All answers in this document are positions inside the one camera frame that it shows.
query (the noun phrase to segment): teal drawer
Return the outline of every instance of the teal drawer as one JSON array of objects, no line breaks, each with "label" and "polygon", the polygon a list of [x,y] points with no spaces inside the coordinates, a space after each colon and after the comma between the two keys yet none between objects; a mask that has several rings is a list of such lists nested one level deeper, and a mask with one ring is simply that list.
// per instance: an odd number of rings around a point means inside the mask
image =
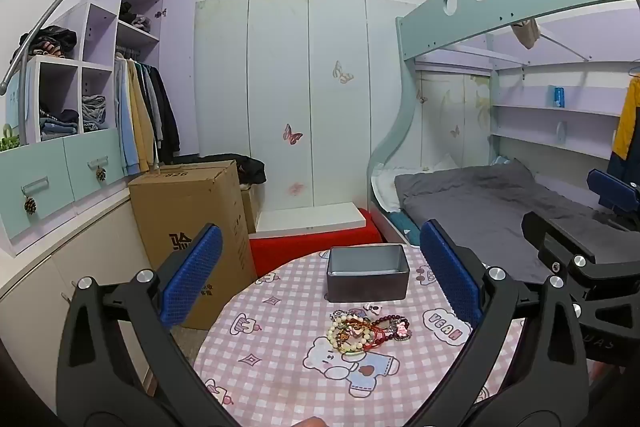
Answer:
[{"label": "teal drawer", "polygon": [[[76,201],[124,177],[117,129],[68,136],[62,141]],[[106,171],[103,182],[96,176],[98,167]]]},{"label": "teal drawer", "polygon": [[[36,202],[31,216],[23,188]],[[0,216],[9,238],[73,201],[61,139],[0,152]]]}]

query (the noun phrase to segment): metal handrail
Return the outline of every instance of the metal handrail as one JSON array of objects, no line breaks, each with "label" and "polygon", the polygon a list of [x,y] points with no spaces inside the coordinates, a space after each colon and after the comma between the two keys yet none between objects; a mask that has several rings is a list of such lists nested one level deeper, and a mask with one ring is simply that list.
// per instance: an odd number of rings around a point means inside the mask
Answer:
[{"label": "metal handrail", "polygon": [[24,121],[24,92],[26,87],[26,77],[27,77],[27,62],[29,60],[29,46],[33,41],[36,34],[42,29],[44,23],[47,22],[49,17],[55,12],[55,10],[62,4],[63,0],[55,0],[53,4],[49,6],[44,15],[38,20],[36,25],[33,27],[33,30],[27,35],[27,38],[24,39],[24,42],[18,49],[15,54],[14,59],[11,61],[11,65],[9,66],[9,70],[6,72],[4,79],[0,82],[0,96],[4,96],[6,93],[7,87],[9,86],[9,82],[11,81],[12,76],[14,76],[15,71],[18,67],[18,62],[20,62],[20,77],[18,84],[18,133],[20,136],[20,144],[26,144],[26,123]]}]

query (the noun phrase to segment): brown heart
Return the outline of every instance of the brown heart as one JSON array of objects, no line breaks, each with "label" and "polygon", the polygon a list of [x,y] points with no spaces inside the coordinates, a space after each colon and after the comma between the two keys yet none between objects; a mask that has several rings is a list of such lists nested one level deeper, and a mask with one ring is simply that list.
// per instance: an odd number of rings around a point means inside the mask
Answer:
[{"label": "brown heart", "polygon": [[365,377],[370,377],[371,375],[373,375],[374,371],[375,371],[375,367],[373,367],[372,365],[363,365],[358,370],[358,372],[362,373]]}]

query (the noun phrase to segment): metal box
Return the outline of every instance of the metal box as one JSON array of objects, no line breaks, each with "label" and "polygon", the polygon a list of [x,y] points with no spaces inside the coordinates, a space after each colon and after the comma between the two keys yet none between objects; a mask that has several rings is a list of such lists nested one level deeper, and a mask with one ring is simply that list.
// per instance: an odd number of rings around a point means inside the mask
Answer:
[{"label": "metal box", "polygon": [[401,245],[334,247],[326,269],[327,300],[399,301],[406,297],[409,264]]}]

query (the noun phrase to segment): gray blanket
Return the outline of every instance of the gray blanket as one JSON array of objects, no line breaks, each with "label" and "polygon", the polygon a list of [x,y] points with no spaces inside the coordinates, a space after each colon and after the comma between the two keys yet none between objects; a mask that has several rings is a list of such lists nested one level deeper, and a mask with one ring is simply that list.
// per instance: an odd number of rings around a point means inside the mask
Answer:
[{"label": "gray blanket", "polygon": [[550,272],[522,236],[531,210],[554,220],[593,252],[598,263],[640,259],[640,233],[594,219],[599,213],[535,182],[518,161],[507,165],[396,176],[400,206],[416,225],[437,219],[452,240],[514,279],[543,282]]}]

